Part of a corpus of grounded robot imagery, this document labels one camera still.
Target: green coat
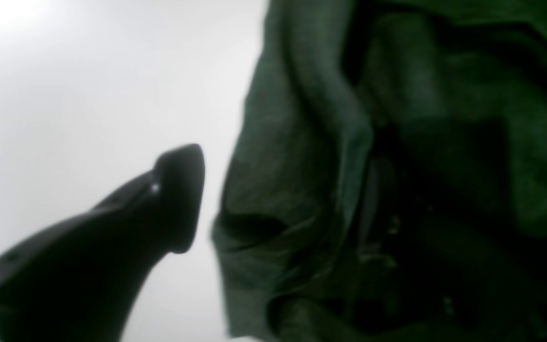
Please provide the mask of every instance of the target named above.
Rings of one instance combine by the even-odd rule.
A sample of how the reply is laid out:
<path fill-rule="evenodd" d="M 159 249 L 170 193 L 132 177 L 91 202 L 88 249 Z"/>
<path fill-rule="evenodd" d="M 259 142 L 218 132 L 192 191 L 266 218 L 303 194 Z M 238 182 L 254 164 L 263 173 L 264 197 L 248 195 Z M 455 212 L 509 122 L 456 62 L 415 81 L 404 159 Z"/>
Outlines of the green coat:
<path fill-rule="evenodd" d="M 427 205 L 403 257 L 363 262 L 385 129 Z M 547 0 L 271 0 L 213 240 L 232 336 L 547 336 Z"/>

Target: white background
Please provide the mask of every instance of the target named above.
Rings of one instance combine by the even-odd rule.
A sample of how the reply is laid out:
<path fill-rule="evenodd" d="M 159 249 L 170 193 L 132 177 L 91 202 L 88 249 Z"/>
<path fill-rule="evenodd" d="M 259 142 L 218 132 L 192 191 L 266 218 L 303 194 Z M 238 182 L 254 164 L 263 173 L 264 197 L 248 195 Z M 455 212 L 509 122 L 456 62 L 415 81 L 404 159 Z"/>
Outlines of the white background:
<path fill-rule="evenodd" d="M 265 0 L 0 0 L 0 253 L 199 143 L 199 233 L 146 282 L 124 342 L 226 341 L 210 242 Z"/>

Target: white wall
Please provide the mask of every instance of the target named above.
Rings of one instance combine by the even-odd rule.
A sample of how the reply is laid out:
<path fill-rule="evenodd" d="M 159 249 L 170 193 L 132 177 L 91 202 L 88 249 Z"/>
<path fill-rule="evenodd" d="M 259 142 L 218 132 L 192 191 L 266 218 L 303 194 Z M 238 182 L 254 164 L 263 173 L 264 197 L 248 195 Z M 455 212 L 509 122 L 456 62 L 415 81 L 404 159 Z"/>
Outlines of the white wall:
<path fill-rule="evenodd" d="M 165 258 L 124 342 L 226 340 L 210 243 L 265 0 L 0 0 L 0 253 L 199 143 L 193 249 Z"/>

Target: dark green fabric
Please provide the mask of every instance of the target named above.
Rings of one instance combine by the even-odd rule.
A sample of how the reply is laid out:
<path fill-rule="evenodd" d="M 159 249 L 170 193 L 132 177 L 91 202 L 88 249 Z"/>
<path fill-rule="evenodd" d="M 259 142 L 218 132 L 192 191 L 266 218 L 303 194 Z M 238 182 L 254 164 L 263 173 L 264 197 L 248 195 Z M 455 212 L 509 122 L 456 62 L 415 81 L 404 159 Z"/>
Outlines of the dark green fabric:
<path fill-rule="evenodd" d="M 362 262 L 387 131 L 426 204 L 409 252 Z M 271 0 L 213 240 L 232 336 L 547 336 L 547 0 Z M 472 319 L 432 304 L 447 288 Z M 352 297 L 385 309 L 360 323 L 335 309 Z"/>

